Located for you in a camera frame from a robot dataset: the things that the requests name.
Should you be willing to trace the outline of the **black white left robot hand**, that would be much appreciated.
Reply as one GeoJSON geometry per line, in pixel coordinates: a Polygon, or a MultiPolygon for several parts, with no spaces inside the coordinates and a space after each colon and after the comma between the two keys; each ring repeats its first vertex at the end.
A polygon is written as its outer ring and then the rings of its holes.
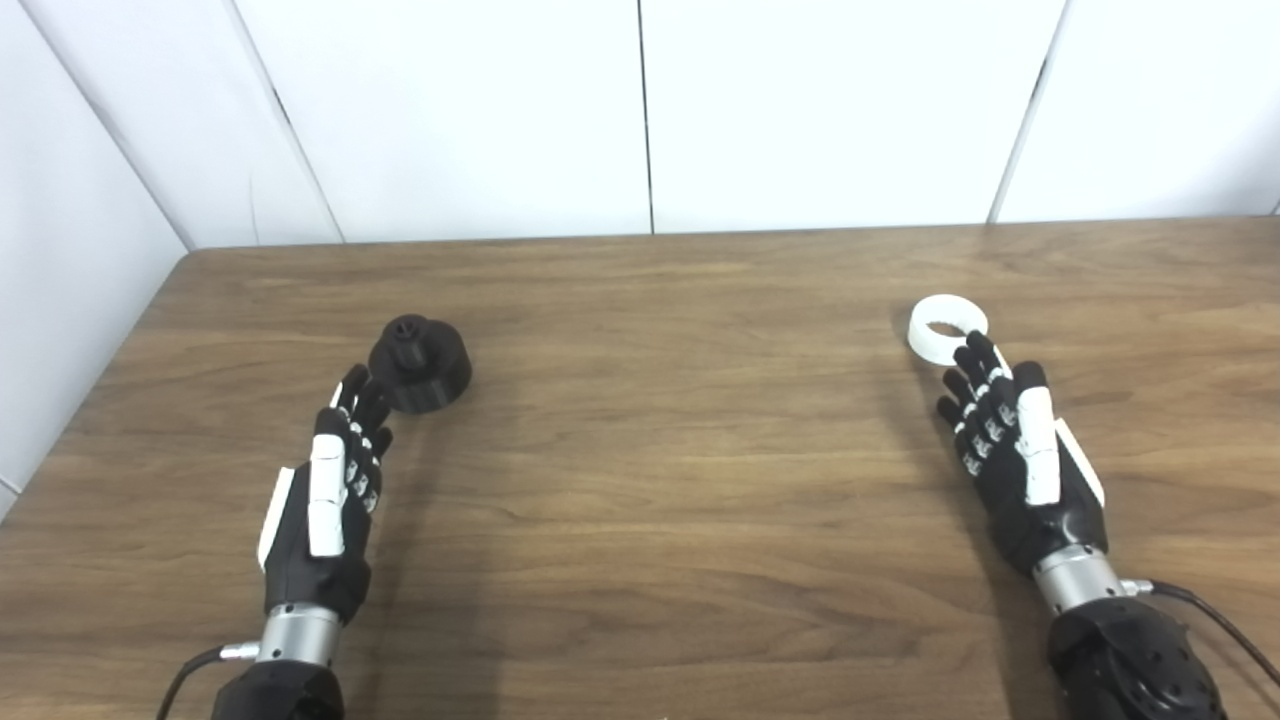
{"type": "Polygon", "coordinates": [[[265,612],[308,603],[348,624],[362,607],[389,414],[370,369],[353,365],[315,416],[308,457],[278,471],[256,551],[265,612]]]}

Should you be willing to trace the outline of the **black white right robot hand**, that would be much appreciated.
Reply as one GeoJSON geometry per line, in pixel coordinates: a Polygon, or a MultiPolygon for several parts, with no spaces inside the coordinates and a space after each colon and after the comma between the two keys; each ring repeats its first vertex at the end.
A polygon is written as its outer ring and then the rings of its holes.
{"type": "Polygon", "coordinates": [[[978,331],[966,334],[954,361],[936,411],[1000,556],[1029,575],[1071,546],[1106,551],[1105,489],[1059,415],[1043,366],[1007,365],[978,331]]]}

